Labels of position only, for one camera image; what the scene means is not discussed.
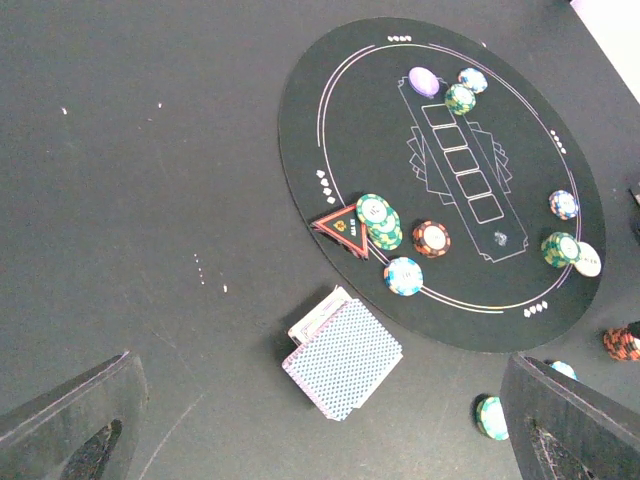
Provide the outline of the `green chips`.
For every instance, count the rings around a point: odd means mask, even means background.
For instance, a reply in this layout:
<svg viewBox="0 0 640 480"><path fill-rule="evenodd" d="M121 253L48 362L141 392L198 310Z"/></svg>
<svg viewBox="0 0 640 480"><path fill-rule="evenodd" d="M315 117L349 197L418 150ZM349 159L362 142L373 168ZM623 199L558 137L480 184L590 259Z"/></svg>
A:
<svg viewBox="0 0 640 480"><path fill-rule="evenodd" d="M580 258L580 246L577 240L565 232L554 232L541 244L544 260L555 268L575 264Z"/></svg>
<svg viewBox="0 0 640 480"><path fill-rule="evenodd" d="M476 96L469 88L455 83L445 92L444 104L451 113L465 115L476 106Z"/></svg>
<svg viewBox="0 0 640 480"><path fill-rule="evenodd" d="M356 202L356 215L374 246L391 251L401 245L400 217L383 197L373 193L362 195Z"/></svg>

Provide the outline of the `orange chips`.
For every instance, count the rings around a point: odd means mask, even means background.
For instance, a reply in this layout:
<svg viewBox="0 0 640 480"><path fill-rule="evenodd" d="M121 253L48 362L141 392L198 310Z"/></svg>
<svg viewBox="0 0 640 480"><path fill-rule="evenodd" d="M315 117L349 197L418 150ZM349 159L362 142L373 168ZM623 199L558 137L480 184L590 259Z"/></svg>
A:
<svg viewBox="0 0 640 480"><path fill-rule="evenodd" d="M451 237L446 227L435 221L419 224L412 233L414 248L428 258L445 255L451 247Z"/></svg>

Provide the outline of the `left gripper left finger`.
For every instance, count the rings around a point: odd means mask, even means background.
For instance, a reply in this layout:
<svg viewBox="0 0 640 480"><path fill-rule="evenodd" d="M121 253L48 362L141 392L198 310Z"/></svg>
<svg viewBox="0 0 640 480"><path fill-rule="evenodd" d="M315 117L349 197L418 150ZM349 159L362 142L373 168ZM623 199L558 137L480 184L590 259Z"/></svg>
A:
<svg viewBox="0 0 640 480"><path fill-rule="evenodd" d="M125 479L148 402L126 351L1 416L3 479Z"/></svg>

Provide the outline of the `blue white chip stack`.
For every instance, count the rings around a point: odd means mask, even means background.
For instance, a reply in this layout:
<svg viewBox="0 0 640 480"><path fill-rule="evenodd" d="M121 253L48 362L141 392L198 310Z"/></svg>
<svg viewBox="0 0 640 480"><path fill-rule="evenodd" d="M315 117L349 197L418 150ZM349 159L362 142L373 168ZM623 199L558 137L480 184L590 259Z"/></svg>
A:
<svg viewBox="0 0 640 480"><path fill-rule="evenodd" d="M577 374L575 372L575 370L567 363L562 362L562 361L553 361L549 364L549 366L562 373L563 375L573 379L573 380L578 380Z"/></svg>

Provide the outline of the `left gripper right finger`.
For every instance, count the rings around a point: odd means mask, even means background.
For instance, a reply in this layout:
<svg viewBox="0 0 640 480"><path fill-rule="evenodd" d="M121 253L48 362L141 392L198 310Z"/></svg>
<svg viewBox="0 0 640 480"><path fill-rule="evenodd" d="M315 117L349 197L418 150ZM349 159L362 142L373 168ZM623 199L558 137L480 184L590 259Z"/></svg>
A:
<svg viewBox="0 0 640 480"><path fill-rule="evenodd" d="M639 415L549 365L508 360L500 400L524 479L637 479Z"/></svg>

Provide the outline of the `orange black chip stack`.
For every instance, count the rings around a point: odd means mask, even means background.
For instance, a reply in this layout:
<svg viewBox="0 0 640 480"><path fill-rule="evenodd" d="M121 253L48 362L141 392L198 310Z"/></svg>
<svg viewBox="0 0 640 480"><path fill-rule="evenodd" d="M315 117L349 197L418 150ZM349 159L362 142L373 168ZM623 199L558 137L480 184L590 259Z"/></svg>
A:
<svg viewBox="0 0 640 480"><path fill-rule="evenodd" d="M629 327L610 328L603 334L603 345L615 361L638 361L639 338Z"/></svg>

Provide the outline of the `white dealer button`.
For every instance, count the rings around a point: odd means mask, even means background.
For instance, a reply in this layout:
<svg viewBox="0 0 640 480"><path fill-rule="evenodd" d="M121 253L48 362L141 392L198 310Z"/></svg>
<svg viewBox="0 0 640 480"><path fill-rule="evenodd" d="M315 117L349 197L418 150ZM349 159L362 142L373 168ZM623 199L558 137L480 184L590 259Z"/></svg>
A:
<svg viewBox="0 0 640 480"><path fill-rule="evenodd" d="M583 276L594 278L602 270L602 263L598 252L587 242L578 243L580 252L579 258L574 264L575 269Z"/></svg>

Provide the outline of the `green chip stack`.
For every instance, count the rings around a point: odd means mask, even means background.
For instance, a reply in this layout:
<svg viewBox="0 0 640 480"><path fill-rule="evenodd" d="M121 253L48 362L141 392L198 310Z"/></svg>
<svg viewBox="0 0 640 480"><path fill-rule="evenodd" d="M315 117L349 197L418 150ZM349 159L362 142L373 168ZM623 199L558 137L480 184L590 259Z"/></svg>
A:
<svg viewBox="0 0 640 480"><path fill-rule="evenodd" d="M476 407L475 418L479 430L487 437L496 441L504 441L509 438L499 397L488 396L480 401Z"/></svg>

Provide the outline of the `purple round blind button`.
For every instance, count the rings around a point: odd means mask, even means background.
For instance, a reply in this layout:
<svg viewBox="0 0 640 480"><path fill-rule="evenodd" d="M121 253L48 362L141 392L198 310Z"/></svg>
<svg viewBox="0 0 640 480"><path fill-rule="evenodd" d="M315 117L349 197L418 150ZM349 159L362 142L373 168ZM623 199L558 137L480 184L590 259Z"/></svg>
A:
<svg viewBox="0 0 640 480"><path fill-rule="evenodd" d="M438 77L425 67L412 67L408 72L408 80L411 88L424 97L434 98L440 91Z"/></svg>

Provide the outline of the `blue chips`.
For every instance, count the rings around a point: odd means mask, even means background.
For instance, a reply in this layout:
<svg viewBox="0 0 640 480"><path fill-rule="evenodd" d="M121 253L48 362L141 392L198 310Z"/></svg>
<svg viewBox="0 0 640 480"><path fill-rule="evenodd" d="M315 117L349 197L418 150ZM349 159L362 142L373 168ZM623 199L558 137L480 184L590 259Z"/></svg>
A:
<svg viewBox="0 0 640 480"><path fill-rule="evenodd" d="M400 296L412 296L423 287L422 269L408 257L392 259L385 267L383 277L388 289Z"/></svg>
<svg viewBox="0 0 640 480"><path fill-rule="evenodd" d="M484 73L472 67L464 68L458 73L458 82L474 94L483 93L488 88Z"/></svg>
<svg viewBox="0 0 640 480"><path fill-rule="evenodd" d="M554 191L548 199L551 212L561 220L567 221L575 218L579 212L579 203L575 197L566 190Z"/></svg>

